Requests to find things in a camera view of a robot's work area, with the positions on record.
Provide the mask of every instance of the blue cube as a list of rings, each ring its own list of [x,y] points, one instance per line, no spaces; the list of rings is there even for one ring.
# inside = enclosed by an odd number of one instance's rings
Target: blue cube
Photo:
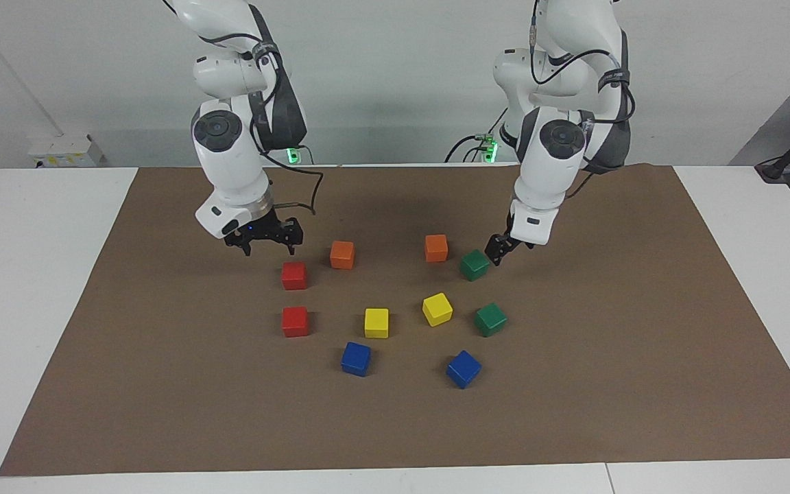
[[[370,367],[370,347],[363,344],[349,342],[343,350],[341,359],[343,372],[364,377],[368,375]]]
[[[459,388],[464,390],[477,377],[480,368],[480,362],[474,360],[470,353],[463,350],[447,366],[447,375]]]

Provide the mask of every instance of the cube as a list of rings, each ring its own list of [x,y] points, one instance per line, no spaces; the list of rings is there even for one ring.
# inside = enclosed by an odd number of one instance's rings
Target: cube
[[[307,288],[307,265],[304,263],[283,263],[283,288],[286,290],[305,290]]]
[[[283,309],[283,333],[286,338],[297,338],[310,334],[309,315],[306,307]]]
[[[494,303],[483,307],[474,316],[474,326],[480,329],[480,334],[485,338],[489,338],[501,331],[505,322],[507,322],[505,313]]]
[[[447,300],[447,295],[436,294],[422,301],[422,312],[426,315],[429,325],[434,328],[453,317],[453,306]]]
[[[364,337],[389,337],[389,309],[364,310]]]
[[[370,367],[370,347],[363,344],[349,342],[343,349],[341,368],[345,373],[364,377],[368,375]]]
[[[464,390],[474,381],[477,373],[480,373],[480,368],[482,368],[480,362],[463,350],[447,366],[447,375],[455,382],[455,385]]]
[[[331,244],[331,267],[334,269],[352,269],[354,265],[354,243],[335,241],[335,243]]]
[[[442,263],[447,260],[449,247],[447,245],[447,235],[427,235],[426,236],[426,262]]]
[[[470,253],[463,257],[459,265],[459,270],[468,278],[468,281],[474,281],[486,274],[486,270],[490,267],[490,260],[481,253],[480,250],[471,250]]]

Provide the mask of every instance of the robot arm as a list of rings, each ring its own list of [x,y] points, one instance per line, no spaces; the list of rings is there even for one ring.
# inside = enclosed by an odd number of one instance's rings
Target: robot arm
[[[501,136],[520,161],[507,228],[486,246],[496,266],[521,243],[530,249],[548,243],[559,207],[580,169],[610,172],[623,166],[630,149],[627,41],[614,18],[612,0],[539,0],[536,19],[537,42],[543,50],[534,55],[530,50],[508,50],[496,62],[496,81],[508,98],[509,115]],[[523,60],[526,52],[529,64]],[[598,115],[552,107],[527,112],[533,94],[577,94],[587,67],[599,78]]]
[[[173,0],[178,18],[202,40],[225,48],[194,66],[211,97],[191,121],[191,135],[214,186],[195,216],[216,238],[248,256],[252,240],[303,243],[298,220],[280,222],[261,157],[297,147],[307,134],[303,110],[283,59],[257,8],[246,0]]]

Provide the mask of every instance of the black cable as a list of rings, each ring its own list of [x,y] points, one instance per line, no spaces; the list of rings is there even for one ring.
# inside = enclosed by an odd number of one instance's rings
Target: black cable
[[[633,97],[633,91],[630,91],[630,85],[624,84],[623,82],[622,84],[623,89],[621,89],[621,91],[623,91],[623,94],[627,95],[627,98],[630,100],[630,111],[627,113],[627,115],[624,115],[620,119],[611,119],[611,121],[606,121],[606,119],[599,119],[599,121],[597,121],[595,119],[593,122],[601,124],[619,124],[633,118],[633,114],[636,113],[636,98]]]
[[[170,9],[172,11],[172,13],[174,13],[174,14],[176,14],[176,16],[178,16],[178,13],[176,13],[176,9],[173,9],[173,6],[170,5],[169,2],[167,2],[167,0],[160,0],[160,2],[163,2],[163,4],[165,6],[167,6],[167,9]]]
[[[455,153],[455,151],[459,149],[459,146],[462,146],[463,144],[467,143],[468,141],[470,141],[472,139],[474,139],[474,135],[469,135],[469,137],[461,138],[458,141],[458,143],[456,143],[455,146],[453,146],[453,149],[451,150],[451,152],[447,153],[447,157],[444,159],[444,162],[445,163],[449,163],[449,159],[451,157],[453,157],[453,153]]]
[[[309,150],[307,146],[299,146],[300,149]],[[310,213],[313,213],[313,216],[316,216],[316,195],[319,193],[319,186],[322,185],[322,179],[325,178],[325,173],[323,172],[311,172],[309,169],[300,169],[294,168],[294,166],[288,166],[285,163],[280,163],[279,161],[272,159],[269,153],[263,153],[261,156],[264,156],[267,161],[273,163],[273,165],[279,166],[283,169],[288,169],[289,172],[301,173],[304,175],[316,175],[319,177],[316,179],[316,186],[313,188],[313,196],[310,197],[310,204],[304,204],[303,202],[286,202],[283,204],[276,204],[273,206],[274,209],[286,209],[286,207],[303,207],[303,209],[310,210]],[[310,152],[310,161],[315,165],[313,160],[313,153]]]
[[[565,199],[571,199],[571,198],[575,197],[575,196],[577,195],[577,193],[579,193],[579,192],[581,191],[581,189],[583,189],[583,188],[584,188],[584,185],[587,185],[587,182],[589,182],[591,178],[593,178],[593,173],[590,173],[589,175],[587,175],[586,177],[584,177],[584,181],[583,181],[583,182],[581,182],[581,185],[579,185],[579,186],[578,186],[578,187],[575,189],[575,191],[574,191],[573,193],[567,194],[567,195],[565,196]]]
[[[587,50],[586,52],[579,54],[578,56],[573,56],[570,59],[568,59],[559,69],[557,69],[557,71],[551,74],[549,78],[544,79],[543,81],[539,81],[536,76],[536,50],[533,49],[532,53],[530,53],[529,55],[530,58],[529,63],[530,65],[532,65],[532,78],[535,79],[536,84],[540,86],[548,84],[548,82],[552,81],[557,75],[560,74],[560,72],[564,71],[568,66],[572,65],[574,62],[577,62],[578,60],[586,56],[590,56],[591,54],[604,54],[605,56],[611,56],[611,53],[606,52],[606,50],[599,50],[599,49]]]
[[[475,153],[474,154],[475,157],[473,157],[471,159],[471,163],[474,163],[474,160],[477,158],[477,153],[480,152],[480,151],[483,151],[483,148],[481,148],[480,146],[477,146],[476,148],[471,148],[470,150],[468,150],[468,152],[465,153],[465,157],[462,158],[462,163],[465,163],[465,160],[468,159],[468,154],[471,154],[471,151],[474,151],[474,153]]]
[[[253,118],[252,121],[250,122],[250,124],[248,124],[248,134],[251,135],[252,141],[254,141],[254,146],[258,150],[258,154],[260,154],[261,156],[264,156],[264,158],[267,161],[273,163],[273,165],[279,166],[280,168],[288,169],[289,172],[301,173],[303,175],[316,175],[317,177],[319,177],[318,179],[316,179],[315,187],[313,187],[313,196],[310,197],[310,204],[309,205],[307,205],[307,204],[305,204],[303,202],[286,202],[286,203],[283,203],[283,204],[275,204],[273,206],[273,208],[274,209],[286,209],[286,207],[303,207],[303,209],[310,210],[310,213],[313,213],[313,216],[316,216],[316,196],[319,194],[319,187],[320,187],[320,185],[322,185],[322,179],[325,178],[325,173],[324,172],[310,172],[307,169],[295,168],[294,166],[288,166],[285,163],[280,163],[279,161],[277,161],[275,159],[272,159],[270,157],[270,151],[264,150],[263,147],[261,147],[261,144],[258,143],[257,138],[255,138],[254,128],[255,128],[255,125],[254,125],[254,118]],[[316,159],[313,157],[313,150],[311,150],[310,147],[307,147],[307,146],[304,146],[304,145],[300,145],[300,146],[298,146],[298,149],[299,150],[307,150],[307,151],[309,151],[309,153],[310,153],[310,163],[312,163],[313,165],[316,165]]]
[[[267,103],[270,103],[270,101],[273,100],[273,97],[279,93],[279,88],[282,87],[283,77],[280,71],[285,70],[285,67],[283,66],[283,57],[281,54],[274,52],[273,59],[276,59],[276,81],[273,82],[273,91],[270,91],[270,94],[264,98],[263,102],[261,102],[261,109],[267,107]]]
[[[247,34],[247,32],[235,32],[234,34],[228,34],[226,36],[222,36],[220,38],[204,38],[203,36],[200,37],[201,40],[206,41],[210,44],[220,43],[222,41],[232,40],[233,38],[249,38],[250,40],[257,41],[259,43],[263,42],[261,38],[258,38],[254,34]]]
[[[766,163],[772,163],[774,161],[778,161],[778,160],[782,159],[783,157],[785,157],[785,155],[781,154],[781,156],[777,156],[777,157],[774,157],[774,158],[771,158],[771,159],[768,159],[768,160],[764,160],[764,161],[762,161],[761,163],[758,163],[758,165],[755,165],[755,166],[766,165]]]
[[[505,113],[507,113],[507,106],[505,107],[504,110],[502,110],[502,113],[501,113],[501,115],[499,115],[499,118],[496,119],[496,123],[492,124],[491,128],[486,131],[486,134],[492,134],[492,131],[495,130],[495,128],[499,124],[499,122],[502,121],[502,118],[505,118]],[[474,156],[471,157],[471,163],[474,163],[474,160],[476,160],[476,159],[477,159],[477,151],[475,151]]]

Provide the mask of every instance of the red cube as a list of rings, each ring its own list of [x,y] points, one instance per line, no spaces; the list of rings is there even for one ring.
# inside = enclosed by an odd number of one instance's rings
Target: red cube
[[[286,307],[283,309],[283,333],[286,338],[310,334],[309,315],[306,307]]]
[[[286,290],[307,288],[307,266],[304,263],[283,263],[283,288]]]

